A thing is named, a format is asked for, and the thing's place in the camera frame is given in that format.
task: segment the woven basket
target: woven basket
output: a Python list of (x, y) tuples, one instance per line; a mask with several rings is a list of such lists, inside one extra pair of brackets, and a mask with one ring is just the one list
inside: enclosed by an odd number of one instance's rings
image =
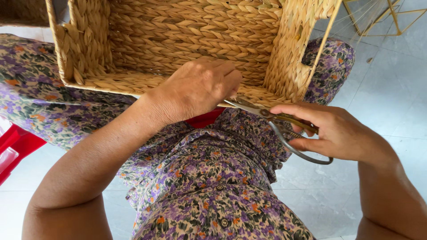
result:
[(142, 95), (185, 62), (231, 60), (238, 94), (272, 107), (301, 100), (320, 57), (301, 63), (314, 24), (341, 0), (69, 0), (70, 23), (55, 23), (47, 1), (61, 79), (66, 86)]
[(0, 26), (49, 27), (45, 0), (0, 0)]

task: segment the red plastic stool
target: red plastic stool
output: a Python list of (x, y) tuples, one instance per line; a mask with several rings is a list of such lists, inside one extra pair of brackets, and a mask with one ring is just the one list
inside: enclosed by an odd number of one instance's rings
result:
[(15, 124), (0, 136), (0, 185), (21, 160), (46, 142)]
[(204, 128), (209, 124), (213, 124), (216, 118), (224, 111), (224, 109), (225, 108), (223, 107), (216, 107), (214, 110), (197, 117), (190, 118), (186, 120), (186, 122), (197, 129)]

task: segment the right hand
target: right hand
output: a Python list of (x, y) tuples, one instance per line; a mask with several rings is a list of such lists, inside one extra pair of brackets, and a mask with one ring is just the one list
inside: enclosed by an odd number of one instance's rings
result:
[[(359, 122), (345, 109), (312, 103), (283, 104), (270, 109), (273, 114), (287, 113), (319, 127), (319, 139), (296, 138), (289, 143), (300, 151), (375, 164), (379, 159), (397, 157), (390, 144)], [(302, 129), (296, 126), (294, 131)]]

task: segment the lap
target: lap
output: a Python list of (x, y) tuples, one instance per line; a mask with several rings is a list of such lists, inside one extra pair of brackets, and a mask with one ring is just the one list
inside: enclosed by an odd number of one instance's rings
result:
[[(321, 39), (309, 42), (302, 62), (311, 65)], [(112, 121), (135, 98), (90, 90), (66, 88), (59, 80), (53, 44), (0, 35), (0, 115), (36, 134), (47, 142), (70, 149), (85, 136)], [(329, 38), (304, 101), (328, 104), (350, 73), (354, 50), (347, 43)], [(250, 113), (227, 109), (211, 128), (230, 132), (244, 139), (254, 150), (272, 160), (272, 169), (290, 154), (268, 124)], [(186, 133), (193, 128), (186, 123), (166, 127), (141, 147), (120, 169), (118, 175), (128, 185), (137, 184), (138, 172), (157, 166)]]
[(71, 149), (135, 101), (65, 87), (51, 43), (0, 34), (0, 62), (0, 115), (63, 149)]

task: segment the scissor blade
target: scissor blade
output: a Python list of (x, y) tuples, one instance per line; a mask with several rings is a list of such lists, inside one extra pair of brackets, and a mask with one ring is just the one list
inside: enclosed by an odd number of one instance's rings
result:
[(236, 97), (236, 100), (224, 100), (226, 103), (229, 103), (235, 107), (241, 108), (245, 111), (248, 111), (250, 113), (253, 113), (255, 115), (264, 117), (264, 118), (270, 118), (275, 117), (276, 114), (270, 113), (270, 111), (267, 108), (258, 107), (256, 105), (253, 105), (252, 103), (243, 100), (239, 97)]

